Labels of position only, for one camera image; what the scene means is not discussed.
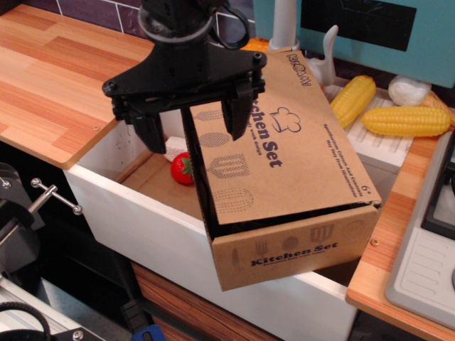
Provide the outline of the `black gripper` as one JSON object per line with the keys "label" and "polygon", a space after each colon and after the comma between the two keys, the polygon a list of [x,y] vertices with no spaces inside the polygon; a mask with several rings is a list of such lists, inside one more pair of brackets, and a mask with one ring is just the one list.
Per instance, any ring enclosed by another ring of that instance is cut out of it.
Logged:
{"label": "black gripper", "polygon": [[133,68],[106,81],[117,119],[133,124],[137,136],[154,153],[166,153],[160,113],[221,102],[233,141],[245,133],[252,101],[264,91],[262,68],[267,56],[228,50],[211,43],[186,48],[155,45]]}

